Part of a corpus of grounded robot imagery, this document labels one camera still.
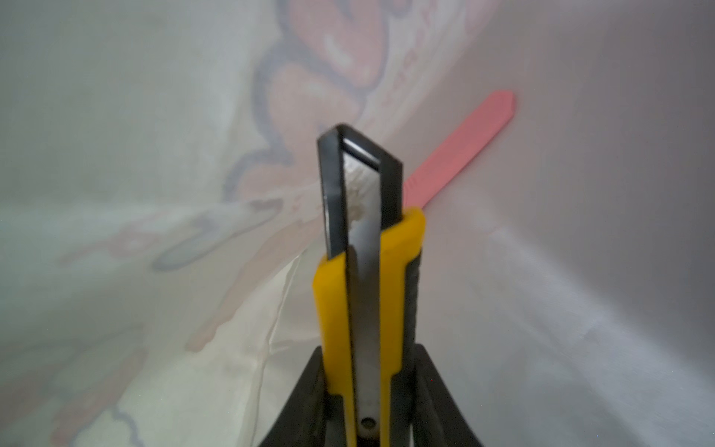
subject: pink handle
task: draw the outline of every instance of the pink handle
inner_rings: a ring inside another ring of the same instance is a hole
[[[423,208],[509,123],[515,110],[514,92],[490,94],[405,181],[403,206]]]

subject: black rubber grip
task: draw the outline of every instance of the black rubber grip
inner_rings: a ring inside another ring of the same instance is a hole
[[[326,396],[322,351],[316,348],[260,447],[323,447]]]
[[[420,253],[405,269],[403,366],[390,382],[390,447],[409,447],[415,390],[415,326],[420,282]]]
[[[342,396],[325,394],[325,445],[346,447],[345,407]]]
[[[415,447],[483,447],[422,345],[415,346]]]

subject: yellow knife handle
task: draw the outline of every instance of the yellow knife handle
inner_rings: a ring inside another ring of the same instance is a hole
[[[327,446],[357,447],[352,384],[350,316],[348,315],[346,254],[325,257],[313,279],[313,295],[322,338],[325,369],[325,440]]]
[[[380,447],[408,447],[415,392],[415,325],[425,215],[403,213],[380,238]]]
[[[410,208],[380,236],[380,446],[408,447],[415,390],[415,324],[425,216]],[[328,446],[358,447],[345,253],[322,260],[313,295],[327,390]]]

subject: box cutter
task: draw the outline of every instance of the box cutter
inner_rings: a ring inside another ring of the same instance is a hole
[[[481,446],[415,344],[425,216],[403,166],[346,124],[317,141],[326,256],[315,349],[261,447]]]

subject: metal blade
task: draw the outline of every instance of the metal blade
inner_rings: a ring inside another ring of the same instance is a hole
[[[347,286],[357,434],[380,435],[380,175],[343,155]]]

